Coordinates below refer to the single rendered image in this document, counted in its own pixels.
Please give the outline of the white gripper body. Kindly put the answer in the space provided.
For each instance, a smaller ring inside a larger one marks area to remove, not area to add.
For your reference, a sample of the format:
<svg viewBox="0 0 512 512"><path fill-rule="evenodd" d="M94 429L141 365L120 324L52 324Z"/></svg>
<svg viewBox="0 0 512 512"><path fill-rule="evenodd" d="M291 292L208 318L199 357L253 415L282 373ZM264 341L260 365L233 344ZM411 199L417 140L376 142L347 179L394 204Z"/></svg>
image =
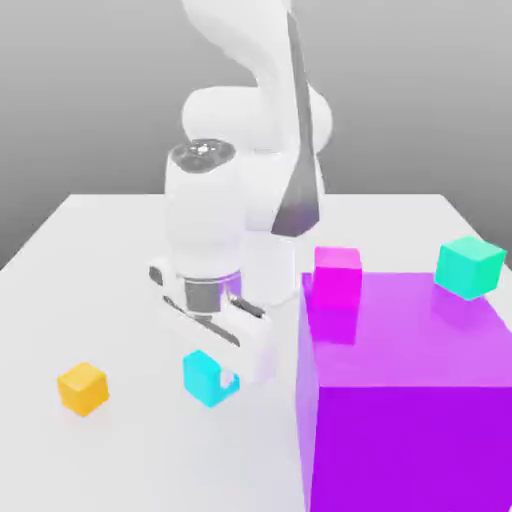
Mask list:
<svg viewBox="0 0 512 512"><path fill-rule="evenodd" d="M179 307L162 297L170 312L168 325L179 338L205 352L223 369L247 384L261 383L276 369L274 329L261 308L232 295L221 296L221 309L207 315Z"/></svg>

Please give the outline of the small cyan cube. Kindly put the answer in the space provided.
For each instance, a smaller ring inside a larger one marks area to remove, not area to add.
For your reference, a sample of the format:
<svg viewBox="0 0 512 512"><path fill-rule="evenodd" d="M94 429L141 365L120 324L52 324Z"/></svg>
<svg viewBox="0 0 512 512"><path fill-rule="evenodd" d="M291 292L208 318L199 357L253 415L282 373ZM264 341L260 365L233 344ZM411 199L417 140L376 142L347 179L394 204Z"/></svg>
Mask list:
<svg viewBox="0 0 512 512"><path fill-rule="evenodd" d="M228 384L222 384L223 368L201 350L185 356L182 365L186 391L207 407L215 407L240 389L237 374Z"/></svg>

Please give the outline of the small magenta cube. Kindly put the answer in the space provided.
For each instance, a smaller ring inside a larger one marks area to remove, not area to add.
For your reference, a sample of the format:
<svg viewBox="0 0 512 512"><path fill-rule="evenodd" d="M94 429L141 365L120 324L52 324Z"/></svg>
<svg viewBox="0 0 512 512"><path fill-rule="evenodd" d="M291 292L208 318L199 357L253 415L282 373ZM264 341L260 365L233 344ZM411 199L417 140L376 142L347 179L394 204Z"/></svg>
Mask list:
<svg viewBox="0 0 512 512"><path fill-rule="evenodd" d="M319 246L314 251L312 302L318 309L356 308L362 289L358 249Z"/></svg>

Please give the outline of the small orange cube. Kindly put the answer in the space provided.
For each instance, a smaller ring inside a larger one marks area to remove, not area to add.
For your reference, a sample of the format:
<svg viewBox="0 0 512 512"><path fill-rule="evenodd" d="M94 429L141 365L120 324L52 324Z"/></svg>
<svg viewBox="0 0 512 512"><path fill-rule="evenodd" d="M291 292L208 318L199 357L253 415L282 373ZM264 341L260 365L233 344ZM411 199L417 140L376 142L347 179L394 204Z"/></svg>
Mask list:
<svg viewBox="0 0 512 512"><path fill-rule="evenodd" d="M106 374L90 363L79 363L57 378L62 404L85 417L109 398Z"/></svg>

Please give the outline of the small green cube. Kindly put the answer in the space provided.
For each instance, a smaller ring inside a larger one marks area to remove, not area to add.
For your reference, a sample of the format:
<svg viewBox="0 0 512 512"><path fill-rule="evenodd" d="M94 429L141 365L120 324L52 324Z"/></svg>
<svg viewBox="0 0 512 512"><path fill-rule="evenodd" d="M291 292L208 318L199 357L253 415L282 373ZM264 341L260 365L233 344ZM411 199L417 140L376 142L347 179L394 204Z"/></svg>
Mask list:
<svg viewBox="0 0 512 512"><path fill-rule="evenodd" d="M485 240L464 236L441 245L434 283L466 301L494 291L507 251Z"/></svg>

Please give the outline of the large purple box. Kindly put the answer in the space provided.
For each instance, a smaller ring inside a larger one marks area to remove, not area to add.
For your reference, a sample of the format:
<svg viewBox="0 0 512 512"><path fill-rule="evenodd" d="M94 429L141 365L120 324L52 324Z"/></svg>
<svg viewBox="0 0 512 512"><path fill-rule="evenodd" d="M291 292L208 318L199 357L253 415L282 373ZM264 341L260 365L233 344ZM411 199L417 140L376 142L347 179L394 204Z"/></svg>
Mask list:
<svg viewBox="0 0 512 512"><path fill-rule="evenodd" d="M314 339L299 300L296 418L307 512L509 512L512 331L428 273L367 273Z"/></svg>

